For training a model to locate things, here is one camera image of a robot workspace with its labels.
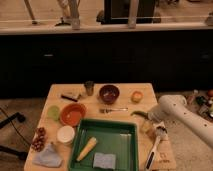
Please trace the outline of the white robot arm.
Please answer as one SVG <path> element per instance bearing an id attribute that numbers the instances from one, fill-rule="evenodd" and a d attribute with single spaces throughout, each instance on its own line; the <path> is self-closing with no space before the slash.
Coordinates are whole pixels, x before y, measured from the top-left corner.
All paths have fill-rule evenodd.
<path id="1" fill-rule="evenodd" d="M 158 103 L 145 113 L 145 118 L 160 123 L 173 116 L 185 124 L 196 136 L 213 149 L 213 123 L 191 112 L 182 95 L 163 95 Z"/>

